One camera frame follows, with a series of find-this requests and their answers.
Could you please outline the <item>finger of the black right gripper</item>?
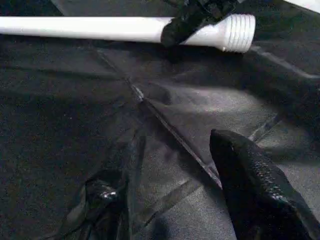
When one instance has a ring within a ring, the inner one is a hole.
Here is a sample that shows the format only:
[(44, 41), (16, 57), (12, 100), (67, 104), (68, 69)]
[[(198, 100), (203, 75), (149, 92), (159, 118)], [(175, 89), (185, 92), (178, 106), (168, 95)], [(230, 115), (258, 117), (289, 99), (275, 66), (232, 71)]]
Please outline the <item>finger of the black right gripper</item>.
[(218, 20), (207, 18), (204, 21), (184, 21), (183, 8), (176, 17), (165, 25), (160, 35), (160, 42), (166, 48), (177, 46), (192, 36), (205, 22), (211, 21), (216, 23)]

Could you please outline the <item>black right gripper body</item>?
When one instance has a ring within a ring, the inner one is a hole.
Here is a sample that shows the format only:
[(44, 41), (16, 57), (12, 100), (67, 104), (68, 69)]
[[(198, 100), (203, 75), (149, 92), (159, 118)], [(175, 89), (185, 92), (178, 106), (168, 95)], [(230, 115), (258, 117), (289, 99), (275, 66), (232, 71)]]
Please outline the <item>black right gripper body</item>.
[(241, 0), (185, 0), (182, 20), (202, 22), (206, 19), (220, 21), (233, 13)]

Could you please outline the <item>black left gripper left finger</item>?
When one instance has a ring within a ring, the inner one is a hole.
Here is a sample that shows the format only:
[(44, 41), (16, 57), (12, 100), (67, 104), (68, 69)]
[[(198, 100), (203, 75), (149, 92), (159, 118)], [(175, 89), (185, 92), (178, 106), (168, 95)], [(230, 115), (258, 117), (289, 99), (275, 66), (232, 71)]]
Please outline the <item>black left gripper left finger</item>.
[(115, 142), (79, 187), (65, 215), (67, 240), (130, 240), (146, 137)]

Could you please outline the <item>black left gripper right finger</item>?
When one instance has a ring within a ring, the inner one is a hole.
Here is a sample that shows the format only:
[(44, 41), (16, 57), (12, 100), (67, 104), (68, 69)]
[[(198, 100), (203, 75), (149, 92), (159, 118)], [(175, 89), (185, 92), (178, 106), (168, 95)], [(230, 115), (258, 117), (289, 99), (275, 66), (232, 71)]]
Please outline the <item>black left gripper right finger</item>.
[(320, 223), (265, 151), (230, 130), (212, 129), (210, 153), (238, 240), (318, 240)]

